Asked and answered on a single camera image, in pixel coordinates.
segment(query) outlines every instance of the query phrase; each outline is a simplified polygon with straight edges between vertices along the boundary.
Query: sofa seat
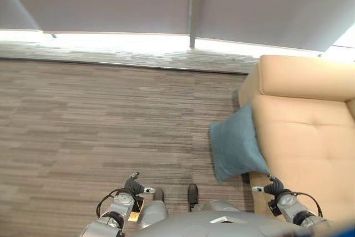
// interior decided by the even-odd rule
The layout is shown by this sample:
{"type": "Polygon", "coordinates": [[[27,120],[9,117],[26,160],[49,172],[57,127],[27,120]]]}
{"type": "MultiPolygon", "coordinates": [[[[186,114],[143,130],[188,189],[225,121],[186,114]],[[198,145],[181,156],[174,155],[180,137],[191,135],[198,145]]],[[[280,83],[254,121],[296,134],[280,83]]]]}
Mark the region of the sofa seat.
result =
{"type": "MultiPolygon", "coordinates": [[[[256,95],[258,144],[285,187],[312,195],[329,220],[355,217],[355,122],[345,102],[256,95]]],[[[251,186],[266,185],[251,173],[251,186]]],[[[257,214],[271,215],[271,196],[253,193],[257,214]]],[[[314,202],[299,196],[317,214],[314,202]]]]}

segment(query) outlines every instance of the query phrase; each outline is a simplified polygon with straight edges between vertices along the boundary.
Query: beige sofa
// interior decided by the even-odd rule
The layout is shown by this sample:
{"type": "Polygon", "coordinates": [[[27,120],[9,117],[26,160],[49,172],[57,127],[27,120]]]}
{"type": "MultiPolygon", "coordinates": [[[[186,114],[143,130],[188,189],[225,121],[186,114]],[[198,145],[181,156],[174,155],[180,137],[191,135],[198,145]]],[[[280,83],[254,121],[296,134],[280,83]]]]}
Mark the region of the beige sofa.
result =
{"type": "MultiPolygon", "coordinates": [[[[355,64],[262,56],[239,92],[250,101],[260,150],[273,175],[311,194],[329,220],[355,217],[355,64]]],[[[251,173],[251,186],[266,185],[251,173]]],[[[257,214],[271,196],[253,193],[257,214]]],[[[299,196],[311,208],[311,199],[299,196]]]]}

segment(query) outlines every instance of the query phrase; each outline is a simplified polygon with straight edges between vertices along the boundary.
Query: sofa backrest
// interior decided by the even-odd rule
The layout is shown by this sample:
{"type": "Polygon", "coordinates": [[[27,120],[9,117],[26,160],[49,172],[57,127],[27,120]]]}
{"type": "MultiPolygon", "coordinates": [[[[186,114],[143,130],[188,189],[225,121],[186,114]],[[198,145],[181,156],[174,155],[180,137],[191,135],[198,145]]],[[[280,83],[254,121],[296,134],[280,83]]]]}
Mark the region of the sofa backrest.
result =
{"type": "Polygon", "coordinates": [[[355,99],[355,64],[324,58],[262,56],[258,82],[260,93],[265,95],[347,101],[355,99]]]}

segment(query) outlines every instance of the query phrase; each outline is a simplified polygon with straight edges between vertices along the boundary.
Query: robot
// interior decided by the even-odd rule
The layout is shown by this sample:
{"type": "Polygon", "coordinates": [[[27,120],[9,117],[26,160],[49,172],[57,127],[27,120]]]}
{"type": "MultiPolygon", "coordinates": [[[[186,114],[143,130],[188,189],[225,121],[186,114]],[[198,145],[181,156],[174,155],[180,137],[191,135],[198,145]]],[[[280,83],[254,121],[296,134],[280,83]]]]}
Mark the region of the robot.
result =
{"type": "Polygon", "coordinates": [[[298,201],[297,195],[304,193],[285,189],[282,182],[273,176],[269,176],[272,182],[270,185],[256,186],[252,190],[273,195],[275,198],[268,205],[274,215],[282,214],[286,222],[240,211],[224,200],[199,204],[195,184],[190,184],[188,188],[190,212],[168,218],[163,190],[143,187],[136,181],[138,175],[139,172],[134,172],[125,182],[124,188],[113,190],[103,198],[96,210],[98,219],[84,229],[81,237],[124,237],[124,226],[131,213],[139,214],[137,220],[139,231],[132,235],[134,237],[305,237],[313,235],[315,225],[330,227],[329,221],[322,217],[321,208],[316,201],[318,215],[298,201]],[[153,201],[144,207],[144,199],[139,196],[142,193],[154,193],[153,201]],[[101,204],[108,198],[113,198],[113,202],[101,213],[101,204]]]}

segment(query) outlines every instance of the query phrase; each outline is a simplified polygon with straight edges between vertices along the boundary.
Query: bright light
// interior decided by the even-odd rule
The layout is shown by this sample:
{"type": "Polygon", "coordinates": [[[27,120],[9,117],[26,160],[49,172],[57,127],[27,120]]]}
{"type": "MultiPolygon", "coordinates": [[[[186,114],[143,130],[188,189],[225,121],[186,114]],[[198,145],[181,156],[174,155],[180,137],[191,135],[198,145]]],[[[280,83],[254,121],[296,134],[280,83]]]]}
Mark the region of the bright light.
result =
{"type": "Polygon", "coordinates": [[[338,62],[354,63],[355,48],[331,46],[324,52],[322,57],[338,62]]]}
{"type": "Polygon", "coordinates": [[[261,55],[316,57],[321,53],[319,51],[308,51],[301,49],[262,46],[256,44],[225,42],[206,39],[196,39],[195,47],[197,49],[206,51],[253,56],[254,58],[259,58],[261,55]]]}
{"type": "Polygon", "coordinates": [[[355,48],[355,24],[350,27],[335,43],[335,46],[355,48]]]}
{"type": "Polygon", "coordinates": [[[0,30],[0,41],[42,42],[47,38],[42,31],[0,30]]]}
{"type": "Polygon", "coordinates": [[[188,36],[159,34],[56,34],[57,38],[41,46],[68,48],[76,51],[126,51],[164,54],[189,50],[188,36]]]}

